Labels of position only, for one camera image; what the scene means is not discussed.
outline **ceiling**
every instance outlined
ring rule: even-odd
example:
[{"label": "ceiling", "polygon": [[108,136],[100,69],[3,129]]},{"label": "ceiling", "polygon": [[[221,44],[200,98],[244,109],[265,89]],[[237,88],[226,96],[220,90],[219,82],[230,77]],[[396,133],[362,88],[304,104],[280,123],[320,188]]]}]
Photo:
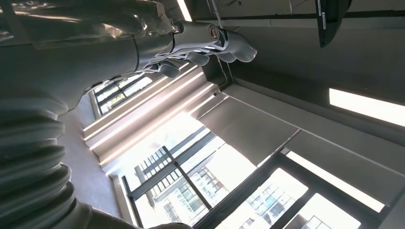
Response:
[{"label": "ceiling", "polygon": [[[208,1],[186,0],[193,19],[215,19]],[[177,0],[161,2],[166,8],[170,5],[172,17],[182,18]],[[291,15],[289,0],[216,0],[216,3],[222,18]],[[314,0],[291,0],[291,6],[295,15],[316,12]],[[372,10],[405,10],[405,1],[353,0],[348,11]],[[279,27],[230,29],[244,35],[258,50],[255,60],[245,65],[330,86],[369,90],[376,97],[405,104],[405,29],[385,28],[384,22],[379,22],[376,29],[375,19],[365,20],[368,21],[364,28],[346,21],[346,26],[325,48],[319,46],[316,27],[305,28],[296,22]]]}]

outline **window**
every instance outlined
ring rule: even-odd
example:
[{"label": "window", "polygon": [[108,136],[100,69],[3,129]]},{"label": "window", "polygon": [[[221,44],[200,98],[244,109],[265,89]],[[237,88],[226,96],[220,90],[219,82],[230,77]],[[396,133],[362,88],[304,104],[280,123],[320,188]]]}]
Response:
[{"label": "window", "polygon": [[291,160],[297,162],[301,166],[305,167],[309,171],[313,172],[315,175],[319,176],[320,178],[331,183],[332,185],[339,188],[340,190],[344,191],[345,193],[349,194],[350,196],[354,197],[355,199],[359,200],[360,202],[367,205],[374,211],[380,212],[384,208],[383,203],[381,203],[378,200],[372,198],[371,196],[365,194],[364,192],[356,189],[355,187],[349,185],[348,183],[335,177],[334,175],[328,173],[327,171],[325,171],[322,168],[316,166],[315,164],[309,162],[308,160],[304,159],[303,157],[299,156],[298,154],[290,151],[287,153],[287,157],[290,158]]},{"label": "window", "polygon": [[405,126],[405,106],[335,89],[329,89],[329,100],[333,106]]},{"label": "window", "polygon": [[151,84],[153,80],[143,73],[120,81],[105,81],[94,88],[100,114],[103,115],[121,104],[128,97]]},{"label": "window", "polygon": [[138,198],[135,205],[146,228],[170,222],[192,225],[208,211],[184,177],[180,177],[170,188],[157,191],[155,186]]},{"label": "window", "polygon": [[358,229],[360,222],[315,194],[285,229]]},{"label": "window", "polygon": [[252,219],[252,218],[247,219],[246,222],[242,226],[240,226],[239,229],[247,229],[247,228],[249,228],[254,223],[254,221],[255,220]]},{"label": "window", "polygon": [[284,170],[277,169],[217,228],[231,229],[241,219],[255,219],[255,229],[270,228],[307,190]]},{"label": "window", "polygon": [[210,131],[196,139],[204,130],[147,156],[132,172],[144,176],[135,188],[130,174],[123,177],[140,227],[183,222],[194,229],[358,229],[382,223],[384,215],[295,153],[280,147],[256,167]]},{"label": "window", "polygon": [[[189,135],[172,136],[172,140],[166,141],[170,150],[163,146],[124,177],[142,227],[169,222],[197,223],[255,169],[201,124],[187,128],[185,133]],[[224,167],[224,160],[233,163]]]}]

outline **black window frame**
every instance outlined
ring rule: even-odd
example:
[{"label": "black window frame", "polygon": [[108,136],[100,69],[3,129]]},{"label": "black window frame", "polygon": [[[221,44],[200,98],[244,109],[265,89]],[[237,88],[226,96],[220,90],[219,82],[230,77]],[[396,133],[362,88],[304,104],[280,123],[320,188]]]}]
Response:
[{"label": "black window frame", "polygon": [[[303,185],[308,187],[308,190],[303,194],[302,197],[295,200],[295,202],[280,216],[280,218],[274,222],[270,227],[271,229],[282,229],[284,228],[305,206],[305,204],[315,195],[320,194],[325,197],[328,201],[332,202],[334,205],[354,217],[361,223],[360,229],[377,229],[382,223],[383,219],[389,212],[389,207],[385,206],[383,210],[379,213],[363,203],[359,202],[349,194],[341,191],[337,187],[330,184],[328,181],[320,178],[311,171],[307,170],[303,166],[294,162],[288,158],[284,153],[286,152],[285,146],[289,143],[301,130],[297,130],[289,139],[287,139],[277,150],[275,150],[271,156],[264,162],[260,167],[258,167],[248,178],[246,178],[238,187],[231,191],[222,201],[220,201],[215,207],[212,207],[206,198],[202,195],[200,190],[193,184],[188,175],[180,167],[187,159],[197,153],[202,147],[209,143],[216,136],[209,132],[202,139],[197,141],[183,153],[181,153],[176,159],[171,156],[171,152],[165,149],[166,153],[171,156],[172,161],[166,165],[170,167],[171,171],[178,169],[187,182],[190,184],[191,188],[202,200],[204,205],[208,208],[208,213],[200,219],[197,223],[193,225],[194,229],[211,229],[216,228],[222,221],[224,221],[229,215],[231,215],[243,202],[257,190],[259,186],[264,184],[268,178],[279,168],[283,169],[286,173],[297,179]],[[173,149],[179,149],[181,146],[185,145],[187,142],[181,142],[177,147]],[[162,175],[155,174],[155,179],[157,181]],[[125,177],[123,177],[124,184],[126,185],[128,197],[131,200],[132,207],[135,212],[136,220],[138,225],[142,227],[142,221],[137,212],[135,206],[134,198],[139,198],[146,193],[146,189],[143,188],[141,191],[140,187],[134,191],[129,191],[128,183]]]},{"label": "black window frame", "polygon": [[[128,80],[128,78],[130,77],[134,77],[140,75],[139,78],[129,82],[128,84],[124,85],[124,86],[119,86],[120,83],[125,82],[126,80]],[[153,84],[155,81],[157,81],[158,79],[160,79],[163,75],[162,74],[147,74],[147,73],[141,73],[141,74],[134,74],[133,76],[129,76],[128,78],[122,79],[122,80],[111,80],[110,84],[106,85],[105,87],[103,87],[100,91],[98,92],[94,92],[94,96],[96,99],[96,104],[97,104],[97,109],[100,113],[100,115],[105,115],[108,112],[110,112],[111,110],[113,110],[115,107],[119,106],[120,104],[122,104],[124,101],[126,101],[127,99],[131,98],[132,96],[136,95],[137,93],[139,93],[140,91],[144,90],[145,88],[147,88],[148,86],[150,86],[151,84]],[[151,82],[149,84],[147,84],[146,86],[142,87],[141,89],[139,89],[138,91],[130,94],[130,95],[126,95],[125,92],[132,86],[134,86],[135,84],[137,84],[138,82],[140,82],[141,80],[145,79],[145,78],[149,78],[151,79]],[[107,96],[107,98],[99,101],[98,97],[100,95],[102,95],[103,93],[107,92],[108,90],[112,90],[114,87],[117,87],[117,91],[113,92],[112,94],[110,94],[109,96]],[[101,107],[104,106],[105,104],[107,104],[109,101],[113,100],[114,98],[116,98],[119,95],[123,95],[124,97],[122,99],[120,99],[118,102],[114,103],[111,108],[106,111],[103,112]]]}]

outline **white wall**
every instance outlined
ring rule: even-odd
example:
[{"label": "white wall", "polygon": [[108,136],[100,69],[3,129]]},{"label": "white wall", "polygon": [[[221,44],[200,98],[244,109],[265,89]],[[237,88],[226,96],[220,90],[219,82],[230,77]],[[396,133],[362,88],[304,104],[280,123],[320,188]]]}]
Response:
[{"label": "white wall", "polygon": [[254,165],[283,144],[297,128],[228,98],[199,119]]},{"label": "white wall", "polygon": [[405,227],[405,195],[388,214],[378,229],[403,229]]},{"label": "white wall", "polygon": [[226,143],[259,163],[297,128],[288,148],[391,205],[405,186],[405,148],[246,88],[232,85],[203,122]]},{"label": "white wall", "polygon": [[385,205],[390,205],[405,186],[404,177],[305,132],[286,148]]}]

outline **robotic hand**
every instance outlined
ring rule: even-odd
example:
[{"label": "robotic hand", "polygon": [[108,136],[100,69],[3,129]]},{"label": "robotic hand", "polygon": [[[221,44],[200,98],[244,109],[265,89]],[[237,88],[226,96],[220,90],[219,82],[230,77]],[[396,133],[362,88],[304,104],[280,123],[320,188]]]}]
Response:
[{"label": "robotic hand", "polygon": [[168,60],[210,55],[249,62],[256,50],[212,24],[171,21],[152,1],[0,0],[0,228],[136,229],[75,198],[57,118],[104,80],[176,77]]},{"label": "robotic hand", "polygon": [[168,77],[176,77],[180,70],[167,59],[188,60],[202,66],[208,63],[210,55],[231,63],[235,60],[251,62],[257,54],[257,50],[242,35],[219,29],[213,24],[175,21],[172,30],[172,50],[153,57],[152,64],[140,71],[161,72]]}]

